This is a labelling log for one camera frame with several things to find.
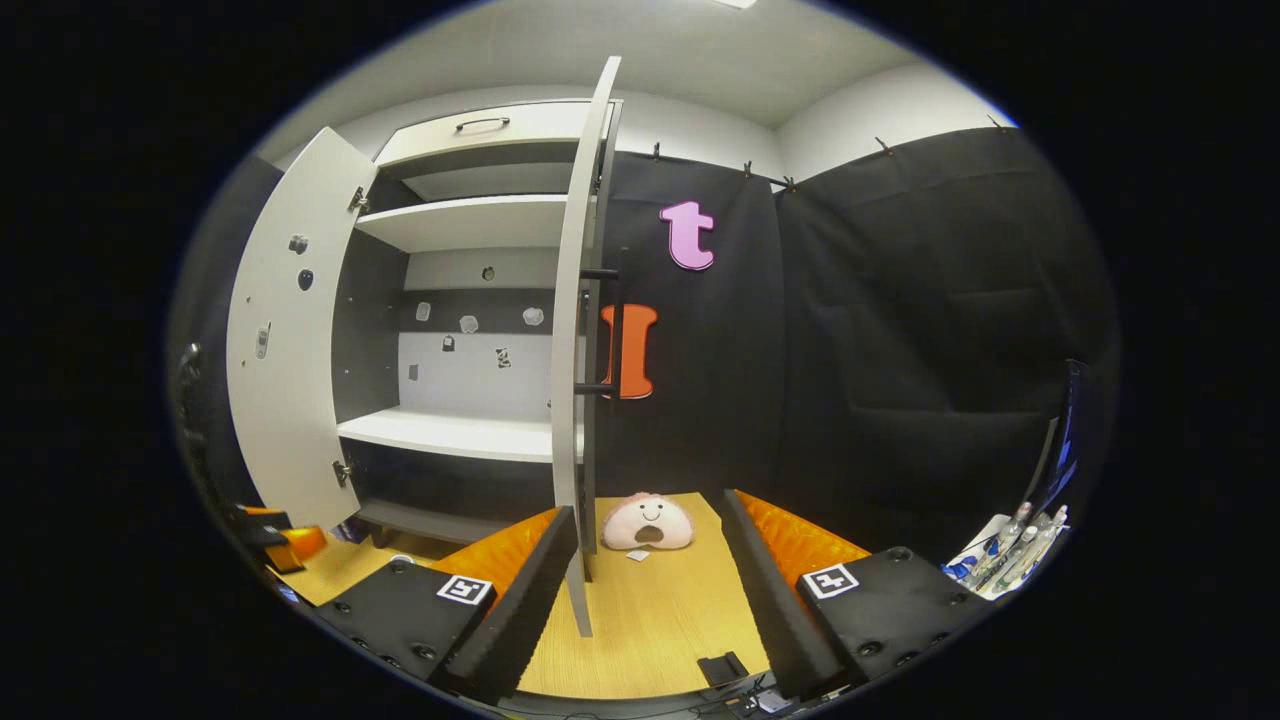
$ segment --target wooden table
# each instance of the wooden table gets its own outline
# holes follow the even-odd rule
[[[698,493],[671,497],[692,518],[694,542],[682,550],[654,550],[640,562],[627,559],[627,551],[599,544],[598,553],[588,556],[594,637],[577,634],[561,585],[518,689],[602,700],[707,689],[698,659],[728,651],[748,673],[768,669],[719,515]],[[596,498],[596,537],[621,501]]]

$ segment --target white ceiling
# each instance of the white ceiling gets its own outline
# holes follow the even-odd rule
[[[352,69],[259,147],[275,158],[315,129],[422,97],[517,85],[614,87],[714,108],[777,128],[914,53],[799,0],[739,10],[713,0],[494,0],[420,29]]]

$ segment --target drawer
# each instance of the drawer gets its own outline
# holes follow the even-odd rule
[[[499,145],[566,143],[582,137],[586,100],[507,105],[460,113],[396,131],[375,163],[389,168],[457,150]]]

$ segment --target open cabinet door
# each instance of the open cabinet door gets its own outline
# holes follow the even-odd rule
[[[346,461],[330,346],[338,275],[358,215],[353,197],[376,172],[321,129],[271,192],[236,273],[227,318],[232,421],[262,502],[288,512],[294,527],[333,528],[360,509],[334,468]]]
[[[582,521],[586,518],[586,503],[595,502],[586,497],[584,478],[577,471],[577,457],[581,455],[577,438],[577,409],[575,380],[579,368],[579,327],[580,281],[582,275],[582,247],[586,234],[595,228],[588,225],[591,195],[596,179],[596,158],[602,151],[600,136],[604,133],[609,110],[609,92],[613,91],[613,78],[618,74],[617,55],[609,56],[604,70],[591,95],[591,106],[586,114],[582,138],[577,143],[573,158],[573,172],[568,181],[568,195],[564,200],[564,224],[561,228],[559,256],[556,261],[556,315],[552,318],[552,482],[557,506],[572,506],[577,537],[582,537]],[[566,571],[570,603],[577,630],[582,637],[591,635],[591,619],[586,606],[586,560],[581,547],[570,561]]]

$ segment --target plastic bottle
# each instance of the plastic bottle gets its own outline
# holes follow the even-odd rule
[[[1019,553],[1018,557],[1014,557],[1012,553],[1010,553],[1009,562],[1005,564],[1005,571],[1001,573],[1000,578],[996,580],[993,592],[1001,593],[1009,589],[1009,585],[1014,584],[1014,580],[1027,574],[1030,566],[1036,562],[1036,559],[1039,557],[1041,553],[1048,547],[1048,543],[1053,542],[1052,527],[1043,532],[1039,532],[1039,528],[1034,525],[1027,529],[1037,530],[1034,541],[1027,551]]]
[[[1000,571],[1002,569],[1009,568],[1014,562],[1018,562],[1018,560],[1020,560],[1024,555],[1027,555],[1027,548],[1030,547],[1032,543],[1036,541],[1036,534],[1038,532],[1039,528],[1037,528],[1036,525],[1032,525],[1025,530],[1023,530],[1023,537],[1018,541],[1016,544],[1014,544],[1014,547],[1009,550],[1009,552],[998,557],[996,562],[992,564],[992,568],[987,573],[987,577],[978,582],[977,589],[982,589],[982,587],[986,585],[992,578],[1000,575],[1001,574]]]
[[[1048,547],[1053,544],[1053,541],[1057,539],[1057,536],[1062,534],[1062,527],[1065,525],[1066,525],[1066,506],[1064,505],[1057,509],[1057,512],[1053,514],[1053,524],[1050,525],[1048,530],[1046,530],[1044,533],[1046,536],[1048,536],[1044,541],[1044,544],[1032,556],[1030,565],[1025,570],[1023,570],[1021,575],[1023,580],[1025,580],[1027,577],[1030,575],[1032,571],[1034,571],[1036,568],[1039,566],[1039,561],[1044,559],[1044,553],[1048,552]]]
[[[1012,519],[1005,523],[1005,527],[1000,529],[1000,534],[996,536],[996,544],[978,559],[978,564],[974,565],[973,570],[960,580],[961,585],[973,589],[991,577],[995,564],[1018,542],[1018,537],[1021,536],[1023,528],[1027,527],[1027,519],[1030,514],[1030,502],[1024,502],[1018,507]]]

